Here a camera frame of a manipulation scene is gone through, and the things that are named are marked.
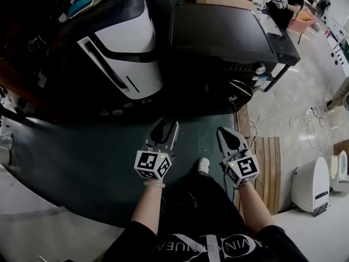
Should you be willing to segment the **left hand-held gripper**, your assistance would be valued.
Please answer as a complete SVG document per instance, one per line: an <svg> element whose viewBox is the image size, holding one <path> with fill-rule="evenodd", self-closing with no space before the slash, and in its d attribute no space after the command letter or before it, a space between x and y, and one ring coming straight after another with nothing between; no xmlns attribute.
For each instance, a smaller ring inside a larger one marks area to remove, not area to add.
<svg viewBox="0 0 349 262"><path fill-rule="evenodd" d="M162 180L173 163L173 148L176 144L179 123L174 122L164 144L164 117L156 120L145 135L145 144L137 151L134 169L142 177Z"/></svg>

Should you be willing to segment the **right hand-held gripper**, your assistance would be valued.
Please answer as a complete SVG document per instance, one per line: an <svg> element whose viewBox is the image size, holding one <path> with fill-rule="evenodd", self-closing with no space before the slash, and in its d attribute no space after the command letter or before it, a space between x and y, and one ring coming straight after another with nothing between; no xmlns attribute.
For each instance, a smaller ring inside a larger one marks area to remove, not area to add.
<svg viewBox="0 0 349 262"><path fill-rule="evenodd" d="M216 137L220 152L224 156L222 160L224 172L233 184L239 186L255 180L260 173L260 168L256 155L247 148L245 137L227 127L219 127ZM231 155L231 151L240 152Z"/></svg>

